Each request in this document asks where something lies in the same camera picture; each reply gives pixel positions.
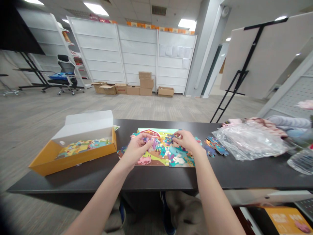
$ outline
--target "gray carpet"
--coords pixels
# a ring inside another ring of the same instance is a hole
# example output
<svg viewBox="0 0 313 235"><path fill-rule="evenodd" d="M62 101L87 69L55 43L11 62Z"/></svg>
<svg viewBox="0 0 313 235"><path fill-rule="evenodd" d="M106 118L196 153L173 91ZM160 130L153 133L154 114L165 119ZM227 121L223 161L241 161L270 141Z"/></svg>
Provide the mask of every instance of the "gray carpet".
<svg viewBox="0 0 313 235"><path fill-rule="evenodd" d="M19 97L8 95L0 101L1 109L1 200L6 219L16 234L60 234L79 214L31 197L9 194L6 189L24 176L34 157L63 126L65 116L86 110L112 110L114 118L210 122L222 96L209 99L147 96L102 95L93 88L75 96L57 96L58 88L42 94L39 89L25 89ZM264 100L235 97L220 120L253 117ZM149 215L137 224L125 227L126 234L165 234L160 217Z"/></svg>

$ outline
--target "plastic bag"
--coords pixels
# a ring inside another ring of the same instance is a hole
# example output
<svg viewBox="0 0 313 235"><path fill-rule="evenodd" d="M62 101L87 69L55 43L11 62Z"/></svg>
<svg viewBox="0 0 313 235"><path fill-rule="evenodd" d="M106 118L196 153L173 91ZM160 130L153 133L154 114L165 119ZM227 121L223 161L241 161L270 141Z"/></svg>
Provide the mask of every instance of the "plastic bag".
<svg viewBox="0 0 313 235"><path fill-rule="evenodd" d="M212 133L237 160L241 161L278 156L287 151L280 137L261 130L256 122L222 127Z"/></svg>

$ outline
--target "plastic bottle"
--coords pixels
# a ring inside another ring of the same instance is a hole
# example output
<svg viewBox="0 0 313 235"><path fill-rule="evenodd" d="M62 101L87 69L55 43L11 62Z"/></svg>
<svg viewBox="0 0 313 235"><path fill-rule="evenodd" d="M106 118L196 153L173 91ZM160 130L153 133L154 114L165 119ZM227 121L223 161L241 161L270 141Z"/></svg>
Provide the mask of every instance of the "plastic bottle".
<svg viewBox="0 0 313 235"><path fill-rule="evenodd" d="M313 174L313 144L295 155L287 161L288 165L296 171L306 175Z"/></svg>

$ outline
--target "white rabbit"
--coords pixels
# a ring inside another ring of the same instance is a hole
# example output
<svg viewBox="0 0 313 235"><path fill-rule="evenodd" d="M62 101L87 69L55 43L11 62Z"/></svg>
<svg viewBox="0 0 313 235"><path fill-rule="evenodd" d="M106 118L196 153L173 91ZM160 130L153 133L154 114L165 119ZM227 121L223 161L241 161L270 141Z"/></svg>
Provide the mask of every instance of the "white rabbit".
<svg viewBox="0 0 313 235"><path fill-rule="evenodd" d="M168 147L165 147L165 150L166 150L166 152L165 152L165 156L170 156L171 155L171 152L170 152L170 148Z"/></svg>
<svg viewBox="0 0 313 235"><path fill-rule="evenodd" d="M184 164L185 163L185 160L183 158L181 158L181 154L177 154L176 157L173 158L173 161L175 163L179 163L179 164Z"/></svg>

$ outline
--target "black stand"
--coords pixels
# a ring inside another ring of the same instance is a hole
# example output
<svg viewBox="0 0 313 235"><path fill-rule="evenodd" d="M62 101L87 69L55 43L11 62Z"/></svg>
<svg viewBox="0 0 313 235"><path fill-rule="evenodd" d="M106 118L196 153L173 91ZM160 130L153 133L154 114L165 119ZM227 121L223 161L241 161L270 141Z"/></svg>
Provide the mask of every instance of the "black stand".
<svg viewBox="0 0 313 235"><path fill-rule="evenodd" d="M31 58L28 56L28 53L22 53L19 52L22 57L24 58L24 60L27 62L27 64L30 66L30 69L18 69L18 71L22 71L22 72L34 72L37 77L39 78L39 80L42 82L42 84L39 85L32 85L32 86L19 86L18 90L23 90L23 88L34 88L34 87L44 87L42 89L42 93L46 93L46 89L50 88L50 87L60 87L60 86L53 86L50 85L46 79L44 78L44 76L41 74L42 71L38 70L37 66L34 64L34 62L31 60Z"/></svg>
<svg viewBox="0 0 313 235"><path fill-rule="evenodd" d="M218 123L218 121L220 120L220 118L221 118L222 115L224 114L226 108L227 108L228 105L230 104L231 100L234 98L235 94L244 95L244 94L238 93L237 91L238 91L238 89L240 88L242 82L244 81L245 77L247 76L247 74L248 74L248 72L249 72L249 70L247 70L247 67L248 67L249 62L250 62L250 60L251 60L251 57L252 57L252 55L253 55L253 52L254 52L254 50L255 50L257 44L258 44L258 41L259 41L259 39L260 39L260 36L261 36L261 34L262 34L262 31L263 31L264 27L265 27L265 26L268 26L268 25L283 23L283 22L286 22L287 20L288 20L288 18L285 18L285 19L278 20L278 21L271 21L271 22L267 22L267 23L263 23L263 24L257 24L257 25L253 25L253 26L249 26L249 27L245 27L245 28L244 28L244 30L249 30L249 29L254 29L254 28L259 28L259 30L258 30L257 35L255 36L255 39L254 39L253 43L252 43L252 46L251 46L251 48L250 48L249 54L248 54L248 56L247 56L247 59L246 59L246 61L245 61L245 64L244 64L242 70L238 70L238 71L236 72L236 74L235 74L233 80L231 81L231 84L229 85L229 87L228 87L228 89L227 89L227 91L226 91L226 93L225 93L225 95L224 95L222 101L219 103L219 106L218 106L218 108L216 109L216 111L215 111L215 113L214 113L214 115L213 115L213 117L212 117L210 123L213 121L213 119L214 119L214 117L215 117L217 111L220 109L220 110L222 110L223 112L221 113L221 115L219 116L218 120L216 121L216 123ZM233 83L235 82L235 80L236 80L238 74L240 74L240 75L239 75L238 81L237 81L237 83L236 83L236 86L235 86L235 88L234 88L234 91L230 91L230 89L231 89ZM232 93L232 96L231 96L231 98L229 99L228 103L226 104L225 108L222 109L222 108L221 108L221 105L222 105L224 99L226 98L228 92L231 92L231 93Z"/></svg>

